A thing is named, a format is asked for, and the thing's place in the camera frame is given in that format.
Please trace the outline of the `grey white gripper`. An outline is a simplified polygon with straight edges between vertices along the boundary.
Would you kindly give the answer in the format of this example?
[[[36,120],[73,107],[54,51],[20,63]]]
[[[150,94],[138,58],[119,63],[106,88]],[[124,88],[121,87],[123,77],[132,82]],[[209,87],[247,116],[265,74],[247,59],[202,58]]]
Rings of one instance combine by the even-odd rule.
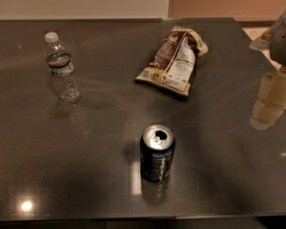
[[[266,130],[273,126],[286,110],[286,10],[273,27],[251,42],[249,48],[262,52],[270,49],[271,58],[283,65],[275,73],[265,73],[261,79],[258,100],[252,110],[251,126]]]

